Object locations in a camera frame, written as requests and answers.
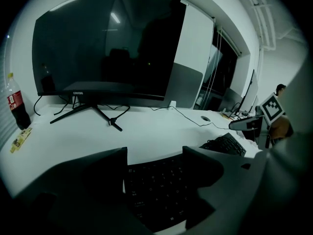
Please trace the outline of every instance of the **cable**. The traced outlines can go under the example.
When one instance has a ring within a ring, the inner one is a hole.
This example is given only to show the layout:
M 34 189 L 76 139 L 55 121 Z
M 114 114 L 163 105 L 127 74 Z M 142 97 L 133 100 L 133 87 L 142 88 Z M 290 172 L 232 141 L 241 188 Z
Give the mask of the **cable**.
M 61 97 L 60 95 L 59 95 L 59 98 L 63 99 L 66 103 L 69 102 L 69 100 L 66 100 L 64 97 Z
M 39 116 L 41 116 L 41 115 L 36 112 L 35 106 L 36 106 L 36 104 L 38 103 L 38 101 L 40 100 L 40 98 L 42 98 L 42 97 L 43 97 L 43 96 L 39 97 L 38 100 L 36 101 L 36 103 L 34 104 L 34 112 L 35 112 L 37 115 L 39 115 Z
M 112 117 L 112 118 L 110 118 L 109 125 L 115 124 L 116 120 L 117 120 L 120 116 L 122 116 L 123 114 L 127 113 L 127 112 L 129 111 L 129 109 L 131 108 L 129 105 L 120 105 L 120 106 L 117 106 L 117 107 L 115 107 L 115 108 L 112 108 L 112 107 L 110 107 L 109 105 L 104 105 L 104 106 L 108 106 L 108 107 L 111 108 L 112 110 L 116 110 L 117 108 L 122 107 L 122 106 L 127 106 L 127 107 L 128 107 L 126 111 L 124 111 L 123 113 L 121 113 L 121 114 L 118 115 L 117 117 Z
M 240 104 L 239 102 L 238 103 L 235 103 L 235 105 L 233 106 L 233 108 L 231 108 L 231 112 L 233 111 L 234 107 L 237 105 L 237 104 Z
M 54 115 L 60 114 L 60 113 L 64 110 L 64 108 L 65 108 L 67 105 L 68 105 L 68 102 L 67 102 L 67 104 L 66 104 L 65 106 L 63 106 L 62 110 L 60 110 L 59 112 L 55 113 Z
M 116 110 L 117 108 L 119 108 L 119 107 L 122 107 L 122 106 L 126 106 L 126 105 L 120 105 L 120 106 L 117 106 L 117 107 L 115 107 L 115 108 L 112 108 L 111 106 L 109 106 L 109 105 L 107 105 L 107 104 L 99 104 L 99 105 L 101 105 L 101 106 L 107 106 L 107 107 L 109 107 L 111 110 Z
M 188 119 L 189 121 L 192 121 L 190 118 L 186 117 L 183 113 L 181 113 L 178 109 L 176 109 L 174 106 L 168 106 L 168 107 L 161 107 L 161 108 L 157 108 L 157 109 L 153 109 L 152 107 L 150 107 L 153 111 L 157 111 L 157 110 L 160 110 L 160 109 L 168 109 L 170 107 L 173 107 L 176 111 L 178 111 L 180 114 L 182 114 L 186 119 Z M 199 125 L 197 124 L 196 122 L 192 121 L 193 123 L 195 123 L 197 126 L 199 127 L 202 127 L 202 126 L 208 126 L 210 124 L 213 124 L 216 128 L 218 129 L 223 129 L 223 130 L 229 130 L 229 128 L 220 128 L 220 127 L 217 127 L 213 122 L 211 123 L 208 123 L 208 124 L 202 124 L 202 125 Z
M 118 119 L 120 116 L 122 116 L 123 114 L 127 113 L 129 111 L 129 109 L 131 108 L 129 105 L 122 105 L 122 106 L 128 106 L 127 110 L 124 111 L 122 114 L 118 115 L 117 117 L 115 117 L 116 119 Z
M 238 109 L 234 110 L 234 111 L 229 115 L 229 117 L 231 117 L 231 115 L 233 115 L 237 110 L 238 110 Z M 241 119 L 238 115 L 239 115 L 239 112 L 238 112 L 237 114 L 235 113 L 235 117 L 238 117 L 239 119 Z
M 238 110 L 238 108 L 237 108 L 236 110 L 234 110 L 234 111 L 231 112 L 231 114 L 229 115 L 229 118 L 231 117 L 231 115 L 234 114 L 234 112 L 236 112 L 236 111 Z
M 212 85 L 211 85 L 211 88 L 210 88 L 210 91 L 209 91 L 209 95 L 208 95 L 207 98 L 206 98 L 206 102 L 207 102 L 207 100 L 208 100 L 209 97 L 210 97 L 210 93 L 211 93 L 212 86 L 213 86 L 213 83 L 214 83 L 215 75 L 216 75 L 216 72 L 217 72 L 217 67 L 219 66 L 219 59 L 220 59 L 220 53 L 221 53 L 221 43 L 222 43 L 222 30 L 223 30 L 223 28 L 221 27 L 219 57 L 218 57 L 218 59 L 217 59 L 217 64 L 216 64 L 216 69 L 215 69 L 215 73 L 214 73 Z
M 210 59 L 211 59 L 211 49 L 212 49 L 212 45 L 213 45 L 213 37 L 214 37 L 214 22 L 213 22 L 213 32 L 212 32 L 212 40 L 211 40 L 211 47 L 210 47 L 210 57 L 209 57 L 209 61 L 207 63 L 207 66 L 206 66 L 206 69 L 208 68 L 209 64 L 210 64 Z M 213 64 L 213 69 L 214 69 L 214 66 L 215 66 L 215 60 L 216 60 L 216 55 L 214 55 L 214 64 Z M 209 81 L 209 84 L 211 82 L 211 78 L 212 78 L 212 73 L 213 73 L 213 69 L 212 69 L 212 72 L 211 72 L 211 76 L 210 76 L 210 81 Z M 202 109 L 202 106 L 203 106 L 203 102 L 205 101 L 205 97 L 206 97 L 206 94 L 207 94 L 207 91 L 209 89 L 209 86 L 206 88 L 206 92 L 205 92 L 205 95 L 204 95 L 204 98 L 203 98 L 203 101 L 202 101 L 202 105 L 200 106 L 200 110 Z

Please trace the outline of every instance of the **snack package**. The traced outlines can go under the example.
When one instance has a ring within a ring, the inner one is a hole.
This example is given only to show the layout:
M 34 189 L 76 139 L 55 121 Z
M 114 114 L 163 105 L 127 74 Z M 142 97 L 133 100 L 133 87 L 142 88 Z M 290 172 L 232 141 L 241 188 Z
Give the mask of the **snack package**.
M 10 149 L 10 152 L 13 153 L 14 151 L 18 151 L 22 144 L 25 142 L 27 137 L 29 136 L 32 128 L 27 128 L 26 130 L 22 130 L 20 134 L 17 136 L 17 138 L 12 142 L 12 147 Z

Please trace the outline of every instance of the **person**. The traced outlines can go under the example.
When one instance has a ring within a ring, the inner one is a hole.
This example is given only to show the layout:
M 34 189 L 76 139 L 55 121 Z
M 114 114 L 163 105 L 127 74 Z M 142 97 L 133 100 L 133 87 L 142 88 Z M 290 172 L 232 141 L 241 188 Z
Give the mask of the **person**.
M 276 96 L 281 96 L 281 94 L 284 92 L 284 90 L 285 90 L 285 88 L 286 88 L 286 86 L 285 85 L 283 85 L 283 84 L 279 84 L 279 85 L 277 85 L 277 87 L 276 87 Z
M 284 92 L 286 85 L 279 84 L 276 87 L 276 96 L 280 97 Z M 270 127 L 269 135 L 273 140 L 284 139 L 293 134 L 293 129 L 286 115 L 280 116 Z

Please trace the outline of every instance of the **cable clip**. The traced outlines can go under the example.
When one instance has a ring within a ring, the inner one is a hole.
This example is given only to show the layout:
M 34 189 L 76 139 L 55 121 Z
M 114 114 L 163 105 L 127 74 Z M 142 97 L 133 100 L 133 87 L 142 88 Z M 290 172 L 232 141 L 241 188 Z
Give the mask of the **cable clip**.
M 116 122 L 116 120 L 117 120 L 117 118 L 115 118 L 115 117 L 110 118 L 110 120 L 109 120 L 109 125 L 110 125 L 110 126 L 111 126 L 111 125 L 114 125 L 115 122 Z

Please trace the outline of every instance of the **ceiling light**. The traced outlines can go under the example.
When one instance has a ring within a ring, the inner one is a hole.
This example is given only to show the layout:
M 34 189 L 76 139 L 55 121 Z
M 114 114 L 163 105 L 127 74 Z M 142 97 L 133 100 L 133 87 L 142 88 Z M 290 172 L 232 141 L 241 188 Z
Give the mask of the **ceiling light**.
M 119 24 L 120 20 L 117 18 L 117 16 L 114 13 L 111 13 L 111 16 L 114 18 L 114 20 Z
M 62 6 L 66 5 L 66 4 L 70 3 L 70 2 L 74 2 L 74 1 L 76 1 L 76 0 L 67 0 L 67 1 L 65 1 L 65 2 L 55 6 L 54 8 L 50 9 L 50 11 L 55 11 L 55 10 L 61 8 Z
M 118 29 L 103 29 L 102 31 L 118 31 Z

